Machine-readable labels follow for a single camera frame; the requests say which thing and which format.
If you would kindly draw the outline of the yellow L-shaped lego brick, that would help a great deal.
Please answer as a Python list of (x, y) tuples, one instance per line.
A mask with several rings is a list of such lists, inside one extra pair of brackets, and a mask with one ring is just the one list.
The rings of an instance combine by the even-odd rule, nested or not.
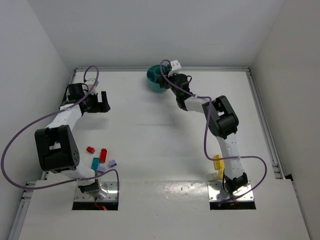
[(217, 154), (213, 157), (215, 161), (213, 162), (214, 164), (214, 169), (215, 170), (220, 170), (225, 168), (224, 160), (222, 159), (222, 156)]

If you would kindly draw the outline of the small red lego brick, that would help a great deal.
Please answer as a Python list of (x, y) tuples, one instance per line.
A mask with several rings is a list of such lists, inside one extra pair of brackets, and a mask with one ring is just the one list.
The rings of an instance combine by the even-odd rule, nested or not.
[(90, 153), (90, 154), (94, 154), (96, 150), (95, 150), (93, 147), (88, 146), (88, 147), (86, 148), (86, 151), (87, 151), (88, 153)]

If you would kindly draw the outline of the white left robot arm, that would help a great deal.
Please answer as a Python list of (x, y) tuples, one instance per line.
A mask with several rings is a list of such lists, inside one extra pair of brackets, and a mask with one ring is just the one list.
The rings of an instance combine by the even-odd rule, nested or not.
[(78, 188), (88, 195), (98, 193), (101, 187), (99, 180), (93, 179), (96, 171), (81, 162), (72, 130), (84, 113), (106, 113), (111, 109), (106, 91), (101, 92), (101, 102), (98, 93), (93, 90), (83, 102), (75, 105), (92, 86), (91, 83), (69, 84), (59, 107), (60, 112), (46, 128), (34, 133), (41, 169), (78, 180)]

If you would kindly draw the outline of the long red lego brick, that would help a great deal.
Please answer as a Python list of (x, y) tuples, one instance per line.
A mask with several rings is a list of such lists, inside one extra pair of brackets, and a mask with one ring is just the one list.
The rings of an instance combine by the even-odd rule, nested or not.
[(101, 151), (100, 151), (100, 155), (99, 155), (99, 162), (100, 163), (105, 163), (106, 162), (107, 154), (108, 154), (107, 149), (106, 148), (102, 148)]

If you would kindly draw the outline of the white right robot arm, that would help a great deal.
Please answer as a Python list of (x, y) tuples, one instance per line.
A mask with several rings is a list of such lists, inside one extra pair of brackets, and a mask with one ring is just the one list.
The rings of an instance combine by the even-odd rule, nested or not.
[(232, 195), (239, 188), (248, 184), (248, 177), (242, 166), (237, 146), (239, 119), (226, 96), (212, 100), (210, 97), (198, 96), (190, 91), (189, 76), (175, 73), (162, 75), (158, 82), (161, 88), (171, 89), (176, 96), (180, 109), (204, 114), (206, 130), (218, 140), (224, 161), (224, 190)]

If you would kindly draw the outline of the long yellow lego brick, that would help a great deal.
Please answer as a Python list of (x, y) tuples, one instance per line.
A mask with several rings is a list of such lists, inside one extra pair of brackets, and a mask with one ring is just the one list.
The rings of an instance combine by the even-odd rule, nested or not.
[(218, 169), (218, 179), (222, 180), (224, 178), (224, 168), (219, 168)]

